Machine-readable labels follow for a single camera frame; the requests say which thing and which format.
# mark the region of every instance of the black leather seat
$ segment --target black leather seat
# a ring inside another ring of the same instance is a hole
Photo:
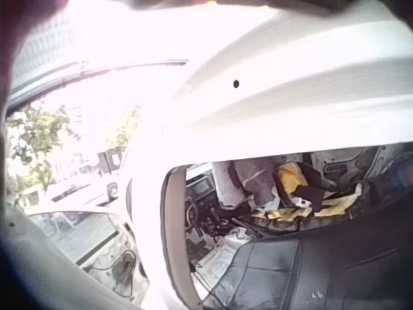
[[[413,309],[412,201],[242,246],[204,308]]]

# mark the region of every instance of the car door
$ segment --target car door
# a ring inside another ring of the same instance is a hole
[[[149,281],[134,236],[115,209],[48,205],[25,212],[69,260],[109,290],[141,305]]]

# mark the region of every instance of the steering wheel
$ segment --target steering wheel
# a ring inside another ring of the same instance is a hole
[[[192,201],[192,198],[188,196],[185,201],[185,231],[190,231],[195,227],[198,216],[198,207]]]

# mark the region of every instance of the yellow cloth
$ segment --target yellow cloth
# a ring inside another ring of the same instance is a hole
[[[354,202],[356,202],[357,198],[361,195],[361,192],[362,186],[361,184],[357,184],[354,194],[323,201],[323,205],[331,205],[331,207],[315,213],[314,216],[322,217],[345,214],[346,209],[351,207]]]
[[[308,186],[300,167],[293,162],[279,166],[278,177],[290,199],[292,198],[291,194],[297,189],[298,185]]]
[[[312,209],[309,208],[286,208],[274,211],[268,211],[267,216],[269,220],[279,220],[281,222],[292,222],[297,216],[306,218]],[[259,212],[252,215],[255,218],[267,218],[265,212]]]

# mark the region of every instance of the green leaves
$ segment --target green leaves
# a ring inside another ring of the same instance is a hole
[[[139,107],[136,107],[130,114],[126,123],[120,126],[115,133],[115,137],[108,139],[109,148],[126,147],[129,143],[130,137],[135,132],[139,123]]]
[[[52,181],[52,168],[46,157],[60,146],[59,135],[79,136],[70,129],[70,118],[62,106],[51,112],[43,104],[27,105],[7,120],[12,159],[29,166],[46,191]]]

